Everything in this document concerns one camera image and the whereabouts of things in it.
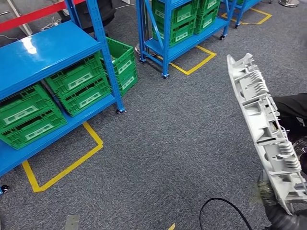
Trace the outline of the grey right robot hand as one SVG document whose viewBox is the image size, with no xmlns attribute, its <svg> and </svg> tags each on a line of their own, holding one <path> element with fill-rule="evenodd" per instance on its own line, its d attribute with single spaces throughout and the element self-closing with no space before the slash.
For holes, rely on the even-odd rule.
<svg viewBox="0 0 307 230">
<path fill-rule="evenodd" d="M 287 214 L 275 197 L 268 175 L 262 170 L 258 178 L 257 187 L 267 218 L 271 226 L 266 230 L 305 230 L 307 228 L 307 210 L 299 210 L 294 214 Z"/>
</svg>

